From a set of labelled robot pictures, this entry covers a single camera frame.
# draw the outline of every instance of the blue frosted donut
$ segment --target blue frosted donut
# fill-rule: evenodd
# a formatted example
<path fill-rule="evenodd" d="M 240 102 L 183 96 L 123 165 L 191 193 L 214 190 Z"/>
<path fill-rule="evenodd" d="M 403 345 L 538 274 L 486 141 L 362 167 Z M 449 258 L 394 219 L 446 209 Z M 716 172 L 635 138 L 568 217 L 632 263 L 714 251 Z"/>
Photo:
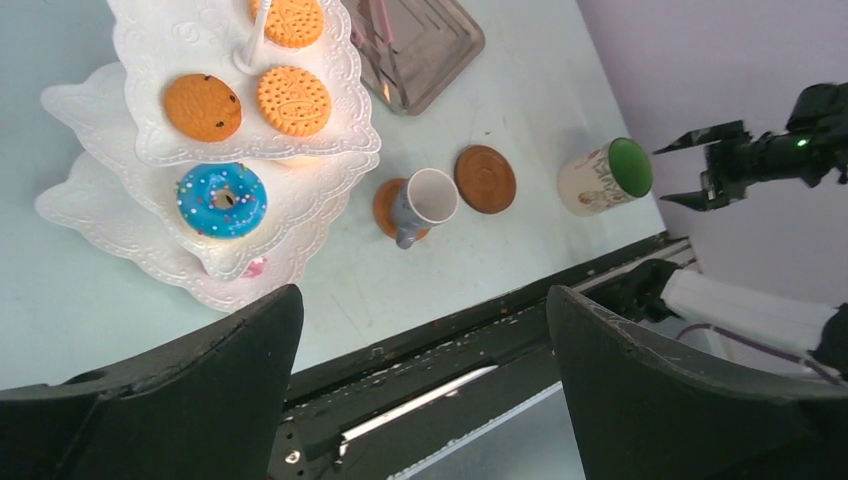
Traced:
<path fill-rule="evenodd" d="M 268 194 L 240 163 L 198 165 L 177 182 L 177 208 L 200 235 L 239 238 L 252 232 L 268 208 Z"/>

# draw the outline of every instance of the cup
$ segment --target cup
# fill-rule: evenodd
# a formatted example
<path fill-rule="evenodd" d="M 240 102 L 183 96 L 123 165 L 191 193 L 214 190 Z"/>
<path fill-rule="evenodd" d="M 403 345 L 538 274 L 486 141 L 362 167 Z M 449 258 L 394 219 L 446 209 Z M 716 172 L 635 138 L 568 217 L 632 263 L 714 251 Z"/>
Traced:
<path fill-rule="evenodd" d="M 453 179 L 435 168 L 413 173 L 392 203 L 389 218 L 397 227 L 395 243 L 406 250 L 423 230 L 450 220 L 459 206 Z"/>
<path fill-rule="evenodd" d="M 653 182 L 648 155 L 629 138 L 616 138 L 559 172 L 565 206 L 588 217 L 644 197 Z"/>

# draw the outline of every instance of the white tabletop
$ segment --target white tabletop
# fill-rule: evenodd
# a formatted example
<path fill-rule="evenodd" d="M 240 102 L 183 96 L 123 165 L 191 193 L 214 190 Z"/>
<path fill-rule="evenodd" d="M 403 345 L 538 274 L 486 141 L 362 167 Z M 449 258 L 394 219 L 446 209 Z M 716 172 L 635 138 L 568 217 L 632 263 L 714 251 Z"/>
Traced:
<path fill-rule="evenodd" d="M 381 165 L 356 187 L 299 283 L 306 325 L 296 370 L 664 230 L 650 196 L 591 218 L 573 216 L 557 196 L 564 163 L 627 134 L 576 2 L 461 3 L 486 48 L 419 117 L 375 100 Z M 35 197 L 63 181 L 82 151 L 39 94 L 115 61 L 113 20 L 104 0 L 4 1 L 2 10 L 0 388 L 9 388 L 62 382 L 223 314 L 35 213 Z M 377 187 L 423 167 L 450 172 L 474 143 L 512 163 L 513 205 L 488 216 L 461 204 L 424 241 L 396 248 L 372 219 Z"/>

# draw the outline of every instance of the wall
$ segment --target wall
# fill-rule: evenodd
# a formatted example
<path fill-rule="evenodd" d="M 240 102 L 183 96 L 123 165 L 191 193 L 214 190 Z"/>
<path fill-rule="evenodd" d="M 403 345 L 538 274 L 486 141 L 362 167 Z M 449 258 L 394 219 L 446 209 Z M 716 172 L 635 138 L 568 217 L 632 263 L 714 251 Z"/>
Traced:
<path fill-rule="evenodd" d="M 755 136 L 780 130 L 802 89 L 848 82 L 845 0 L 578 3 L 628 129 L 648 150 L 737 119 Z M 657 197 L 699 188 L 700 149 L 653 165 Z M 670 232 L 692 238 L 713 278 L 801 300 L 848 301 L 848 186 L 832 173 L 815 190 L 795 180 L 748 193 L 715 212 L 665 202 L 660 209 Z"/>

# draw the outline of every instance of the coaster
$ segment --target coaster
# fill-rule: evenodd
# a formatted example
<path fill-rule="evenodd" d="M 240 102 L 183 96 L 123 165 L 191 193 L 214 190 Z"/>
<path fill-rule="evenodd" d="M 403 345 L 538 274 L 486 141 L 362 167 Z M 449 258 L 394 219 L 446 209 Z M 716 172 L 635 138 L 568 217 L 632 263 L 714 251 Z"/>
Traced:
<path fill-rule="evenodd" d="M 459 194 L 480 213 L 499 213 L 515 200 L 515 174 L 496 150 L 483 145 L 465 149 L 456 161 L 453 177 Z"/>
<path fill-rule="evenodd" d="M 406 183 L 405 178 L 389 180 L 380 185 L 380 188 L 377 189 L 377 193 L 374 195 L 374 220 L 377 221 L 380 230 L 392 237 L 393 240 L 397 238 L 397 226 L 391 219 L 392 203 L 394 203 L 395 197 L 397 197 L 400 189 L 403 188 L 404 183 Z M 418 234 L 418 240 L 424 238 L 429 231 L 429 228 L 421 230 Z"/>

